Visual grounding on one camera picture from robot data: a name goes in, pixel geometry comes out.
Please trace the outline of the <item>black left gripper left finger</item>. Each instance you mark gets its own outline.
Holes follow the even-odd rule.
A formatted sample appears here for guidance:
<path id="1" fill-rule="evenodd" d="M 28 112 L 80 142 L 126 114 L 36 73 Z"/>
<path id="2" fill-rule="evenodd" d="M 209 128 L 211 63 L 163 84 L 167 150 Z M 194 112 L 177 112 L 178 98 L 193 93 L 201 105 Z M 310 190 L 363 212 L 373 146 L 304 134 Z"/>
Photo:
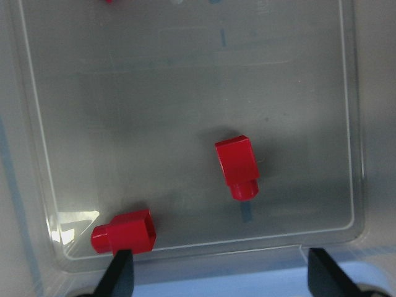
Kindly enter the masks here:
<path id="1" fill-rule="evenodd" d="M 134 291 L 134 261 L 131 250 L 116 253 L 92 296 L 131 297 Z"/>

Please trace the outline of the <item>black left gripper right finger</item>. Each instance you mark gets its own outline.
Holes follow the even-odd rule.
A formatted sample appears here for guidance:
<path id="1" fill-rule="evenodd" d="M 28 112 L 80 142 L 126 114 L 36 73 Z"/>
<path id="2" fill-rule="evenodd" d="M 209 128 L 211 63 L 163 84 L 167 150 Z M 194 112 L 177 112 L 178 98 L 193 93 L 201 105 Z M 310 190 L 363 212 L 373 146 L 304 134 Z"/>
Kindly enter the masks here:
<path id="1" fill-rule="evenodd" d="M 312 296 L 362 296 L 362 291 L 323 248 L 308 252 L 308 288 Z"/>

